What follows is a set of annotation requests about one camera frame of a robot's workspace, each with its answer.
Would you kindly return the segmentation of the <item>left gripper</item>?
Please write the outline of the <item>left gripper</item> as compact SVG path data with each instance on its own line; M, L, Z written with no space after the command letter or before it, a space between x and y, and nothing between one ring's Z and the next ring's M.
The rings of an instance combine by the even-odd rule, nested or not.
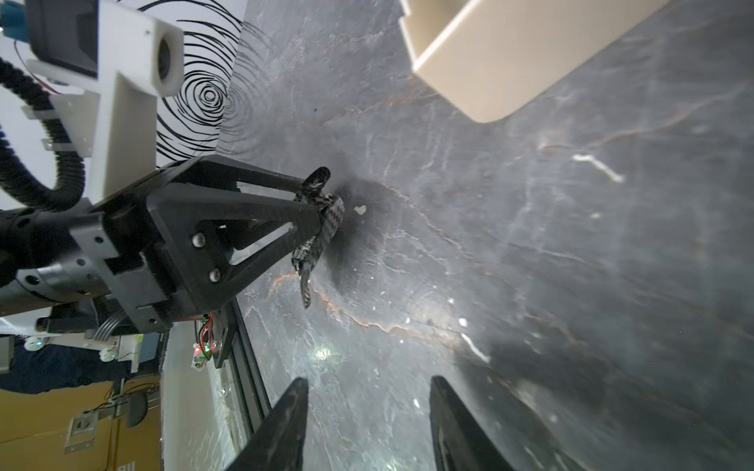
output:
M70 234L141 333L222 307L320 229L306 179L207 156L155 171L74 219Z

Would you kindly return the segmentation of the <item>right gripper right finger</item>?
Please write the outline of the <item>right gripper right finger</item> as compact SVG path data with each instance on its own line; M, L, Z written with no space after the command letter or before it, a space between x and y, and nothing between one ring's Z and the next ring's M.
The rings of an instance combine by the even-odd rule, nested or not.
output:
M431 379L429 405L437 470L514 471L442 376Z

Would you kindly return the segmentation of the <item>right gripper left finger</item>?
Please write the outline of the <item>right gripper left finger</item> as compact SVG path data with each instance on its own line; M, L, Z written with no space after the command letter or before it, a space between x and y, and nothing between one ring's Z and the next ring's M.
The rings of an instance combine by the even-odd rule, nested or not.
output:
M308 391L305 378L294 379L227 470L302 470Z

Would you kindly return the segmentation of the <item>black cookie pack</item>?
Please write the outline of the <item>black cookie pack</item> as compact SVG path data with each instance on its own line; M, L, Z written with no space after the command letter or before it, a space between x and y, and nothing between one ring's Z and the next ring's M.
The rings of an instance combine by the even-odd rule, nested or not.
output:
M345 204L336 194L324 194L324 186L331 177L327 167L316 169L300 186L294 201L316 207L320 229L292 252L292 265L300 278L302 305L308 309L311 304L309 280L324 250L337 234L345 217Z

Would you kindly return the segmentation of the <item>cream bottom drawer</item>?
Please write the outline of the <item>cream bottom drawer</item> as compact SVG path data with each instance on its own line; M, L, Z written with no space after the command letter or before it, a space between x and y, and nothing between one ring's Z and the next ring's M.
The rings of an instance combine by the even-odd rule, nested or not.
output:
M664 7L655 0L404 0L412 72L476 123L510 116Z

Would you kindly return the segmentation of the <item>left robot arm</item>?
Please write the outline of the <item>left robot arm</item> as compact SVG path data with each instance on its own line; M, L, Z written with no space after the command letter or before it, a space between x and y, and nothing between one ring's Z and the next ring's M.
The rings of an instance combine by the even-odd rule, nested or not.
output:
M57 119L56 184L43 186L4 142L1 312L110 296L106 331L162 333L219 310L322 229L314 182L219 156L154 170L92 204L88 169Z

